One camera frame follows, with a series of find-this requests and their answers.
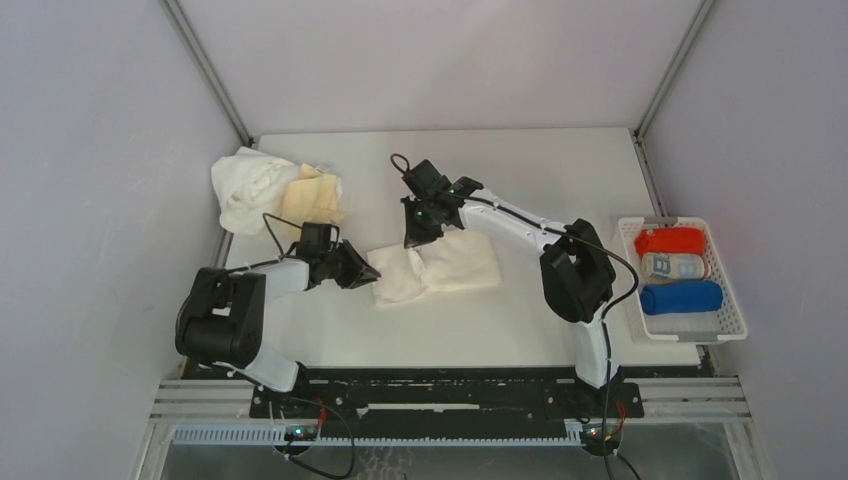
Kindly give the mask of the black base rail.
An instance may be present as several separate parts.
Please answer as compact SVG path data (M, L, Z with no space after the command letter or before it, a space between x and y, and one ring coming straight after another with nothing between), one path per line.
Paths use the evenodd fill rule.
M645 415L637 384L609 394L580 384L571 367L309 368L293 392L254 389L252 419L322 420L325 437L530 440L562 437L576 421L617 432Z

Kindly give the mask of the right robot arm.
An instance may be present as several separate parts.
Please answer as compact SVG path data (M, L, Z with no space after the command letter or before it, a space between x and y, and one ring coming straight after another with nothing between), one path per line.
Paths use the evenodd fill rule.
M578 402L592 416L605 415L618 400L610 382L617 366L603 317L611 304L615 270L591 223L547 221L502 201L475 180L456 182L444 176L402 177L411 194L402 198L407 247L440 238L455 227L484 234L537 260L544 300L569 323L574 339L575 369L583 383Z

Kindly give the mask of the yellow towel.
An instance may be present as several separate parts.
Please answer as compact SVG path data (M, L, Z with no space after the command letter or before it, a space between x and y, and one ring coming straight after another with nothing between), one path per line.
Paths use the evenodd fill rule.
M298 226L304 222L340 225L345 214L339 210L341 179L308 164L299 167L298 179L284 193L278 215Z

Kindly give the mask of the blue towel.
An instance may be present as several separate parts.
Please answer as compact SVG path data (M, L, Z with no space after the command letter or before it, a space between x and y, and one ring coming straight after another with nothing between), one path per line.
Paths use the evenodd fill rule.
M646 285L639 300L647 315L704 313L719 310L724 294L712 281L684 281Z

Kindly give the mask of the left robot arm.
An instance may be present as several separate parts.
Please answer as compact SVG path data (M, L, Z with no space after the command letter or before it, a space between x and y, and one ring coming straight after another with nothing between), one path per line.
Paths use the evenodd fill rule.
M266 306L331 280L356 289L381 278L347 240L294 243L281 257L235 269L204 267L175 323L181 355L221 367L274 392L274 404L290 417L311 407L311 388L298 381L301 364L263 337Z

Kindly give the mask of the cream towel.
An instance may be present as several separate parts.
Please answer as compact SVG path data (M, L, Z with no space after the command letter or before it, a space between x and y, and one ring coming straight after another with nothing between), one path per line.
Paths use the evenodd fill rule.
M374 301L380 307L502 283L490 239L468 230L450 230L435 242L419 247L382 247L368 252L366 258L380 273L373 284Z

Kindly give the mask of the white plastic basket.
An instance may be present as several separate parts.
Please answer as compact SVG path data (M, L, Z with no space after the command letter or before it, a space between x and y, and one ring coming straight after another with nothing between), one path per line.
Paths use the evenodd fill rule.
M704 313L679 313L647 315L642 311L639 294L648 283L640 269L640 257L634 248L634 239L645 229L664 227L692 227L706 236L706 249L699 255L708 265L708 276L703 279L718 284L724 294L722 306L717 311ZM736 298L714 245L707 223L695 217L623 217L618 220L618 236L625 248L625 257L637 269L640 286L633 297L624 302L632 337L637 342L662 342L682 344L721 344L743 340L747 327L738 308Z

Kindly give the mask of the red rolled towel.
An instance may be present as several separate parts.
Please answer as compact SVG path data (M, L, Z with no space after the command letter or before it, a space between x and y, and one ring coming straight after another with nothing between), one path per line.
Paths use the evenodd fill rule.
M701 255L706 249L706 236L692 227L645 229L634 239L634 248L640 257L646 253Z

